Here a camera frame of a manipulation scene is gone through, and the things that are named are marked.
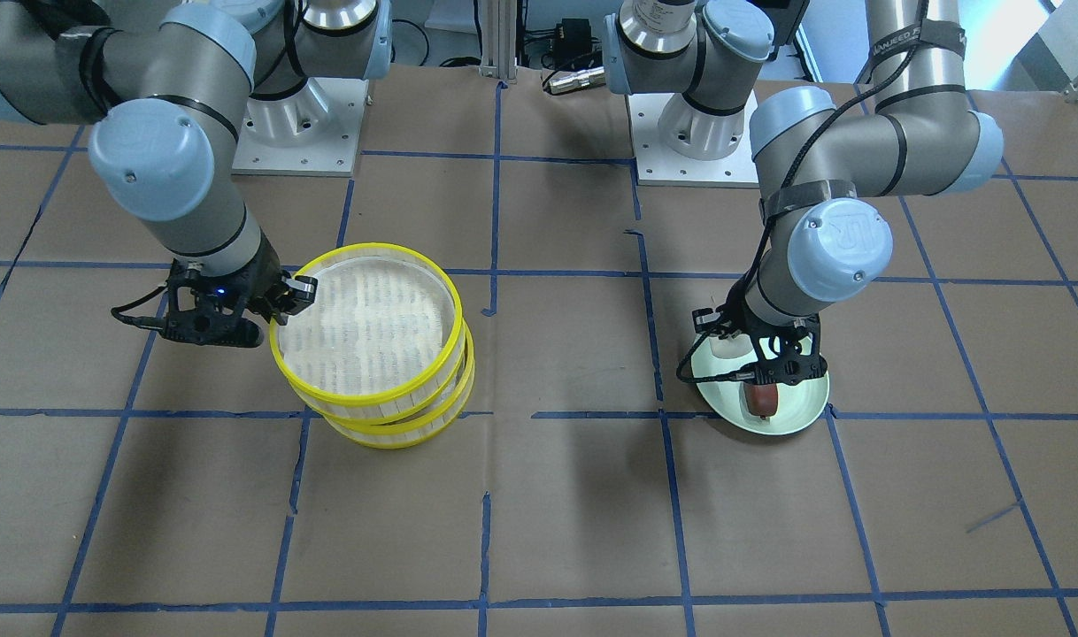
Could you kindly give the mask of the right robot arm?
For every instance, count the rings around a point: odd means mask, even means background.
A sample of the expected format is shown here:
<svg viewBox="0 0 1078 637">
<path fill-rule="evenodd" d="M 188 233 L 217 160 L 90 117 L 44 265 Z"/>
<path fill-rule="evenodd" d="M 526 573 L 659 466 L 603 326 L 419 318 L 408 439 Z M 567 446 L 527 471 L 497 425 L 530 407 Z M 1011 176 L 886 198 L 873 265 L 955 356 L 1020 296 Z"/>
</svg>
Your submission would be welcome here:
<svg viewBox="0 0 1078 637">
<path fill-rule="evenodd" d="M 353 169 L 364 84 L 392 64 L 389 1 L 0 1 L 0 120 L 89 124 L 89 163 L 172 255 L 164 340 L 255 348 L 313 278 L 281 269 L 233 184 Z"/>
</svg>

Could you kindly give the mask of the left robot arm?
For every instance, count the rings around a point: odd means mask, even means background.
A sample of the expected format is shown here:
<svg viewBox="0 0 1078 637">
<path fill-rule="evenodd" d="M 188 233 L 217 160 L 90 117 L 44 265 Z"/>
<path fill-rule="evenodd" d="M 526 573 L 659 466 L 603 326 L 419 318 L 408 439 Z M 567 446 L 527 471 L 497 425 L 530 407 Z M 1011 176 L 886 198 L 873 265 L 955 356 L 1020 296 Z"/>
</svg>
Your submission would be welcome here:
<svg viewBox="0 0 1078 637">
<path fill-rule="evenodd" d="M 879 277 L 892 231 L 867 198 L 981 186 L 1003 157 L 989 114 L 969 109 L 967 37 L 955 1 L 868 1 L 874 111 L 853 116 L 818 86 L 770 96 L 745 117 L 774 25 L 748 1 L 625 1 L 606 17 L 603 63 L 620 96 L 671 94 L 672 146 L 697 157 L 697 126 L 749 127 L 763 235 L 718 308 L 693 314 L 697 341 L 750 340 L 752 363 L 677 371 L 678 380 L 794 386 L 821 378 L 820 313 Z"/>
</svg>

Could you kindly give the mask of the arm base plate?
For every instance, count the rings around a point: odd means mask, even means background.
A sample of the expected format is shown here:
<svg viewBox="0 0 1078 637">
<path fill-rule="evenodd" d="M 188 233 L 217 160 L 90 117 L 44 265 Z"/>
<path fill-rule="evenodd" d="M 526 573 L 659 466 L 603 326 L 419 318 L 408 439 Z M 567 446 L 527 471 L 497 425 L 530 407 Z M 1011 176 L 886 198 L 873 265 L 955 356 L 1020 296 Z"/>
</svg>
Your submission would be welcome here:
<svg viewBox="0 0 1078 637">
<path fill-rule="evenodd" d="M 754 94 L 729 116 L 697 111 L 681 94 L 637 94 L 627 103 L 640 185 L 758 188 L 748 129 Z"/>
<path fill-rule="evenodd" d="M 310 78 L 294 96 L 251 98 L 232 174 L 351 178 L 370 83 Z"/>
</svg>

